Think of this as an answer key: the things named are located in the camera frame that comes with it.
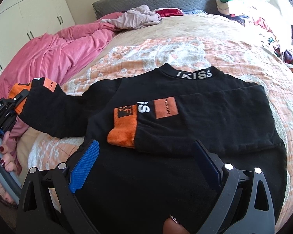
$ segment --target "red pillow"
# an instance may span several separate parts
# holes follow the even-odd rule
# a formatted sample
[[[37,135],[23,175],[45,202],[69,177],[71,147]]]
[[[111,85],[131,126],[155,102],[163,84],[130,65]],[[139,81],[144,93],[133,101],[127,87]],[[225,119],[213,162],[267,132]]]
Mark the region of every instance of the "red pillow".
[[[160,8],[152,12],[160,14],[161,17],[183,16],[182,10],[177,8]]]

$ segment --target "silver rivet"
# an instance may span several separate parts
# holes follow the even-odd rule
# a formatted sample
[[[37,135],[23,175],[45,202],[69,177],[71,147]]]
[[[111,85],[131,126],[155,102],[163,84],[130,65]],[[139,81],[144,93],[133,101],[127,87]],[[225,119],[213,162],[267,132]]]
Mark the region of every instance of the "silver rivet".
[[[59,169],[60,169],[60,170],[64,170],[64,169],[66,168],[66,166],[67,166],[67,165],[66,165],[65,163],[60,163],[60,164],[59,164]]]
[[[255,171],[256,173],[258,173],[258,174],[261,174],[261,173],[262,173],[262,169],[260,169],[260,168],[258,168],[258,167],[256,167],[256,168],[254,169],[254,171]]]
[[[30,173],[35,173],[35,172],[36,172],[36,167],[31,167],[31,168],[29,169],[29,172],[30,172]]]
[[[233,165],[230,164],[230,163],[226,163],[226,164],[225,164],[225,168],[226,168],[227,170],[232,170],[232,169],[233,169]]]

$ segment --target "blue patterned cloth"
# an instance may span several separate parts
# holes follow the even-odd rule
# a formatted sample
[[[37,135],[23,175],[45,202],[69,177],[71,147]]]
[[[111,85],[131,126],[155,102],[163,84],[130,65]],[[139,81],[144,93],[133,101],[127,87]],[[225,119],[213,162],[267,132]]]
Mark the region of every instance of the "blue patterned cloth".
[[[183,11],[184,15],[205,15],[207,14],[203,10],[194,10],[194,11]]]

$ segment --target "patterned towel blanket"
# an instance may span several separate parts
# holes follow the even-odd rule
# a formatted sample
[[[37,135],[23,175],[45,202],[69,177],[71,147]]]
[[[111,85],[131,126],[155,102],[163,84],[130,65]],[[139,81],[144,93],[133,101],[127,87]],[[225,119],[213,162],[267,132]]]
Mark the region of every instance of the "patterned towel blanket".
[[[195,71],[214,65],[244,81],[265,88],[277,131],[287,148],[288,177],[278,231],[293,213],[293,73],[269,50],[229,40],[195,37],[150,39],[136,46],[116,46],[80,77],[63,85],[68,95],[81,95],[102,79],[136,76],[164,63]],[[73,154],[83,138],[52,138],[40,133],[28,159],[28,167],[54,168]],[[55,205],[59,205],[53,196]]]

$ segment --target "red fingernail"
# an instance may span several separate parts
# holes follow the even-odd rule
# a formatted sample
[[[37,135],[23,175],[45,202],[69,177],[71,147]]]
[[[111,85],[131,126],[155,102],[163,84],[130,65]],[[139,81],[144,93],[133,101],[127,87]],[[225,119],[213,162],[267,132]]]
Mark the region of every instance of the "red fingernail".
[[[1,165],[2,168],[5,166],[5,162],[4,162],[3,159],[0,161],[0,165]]]

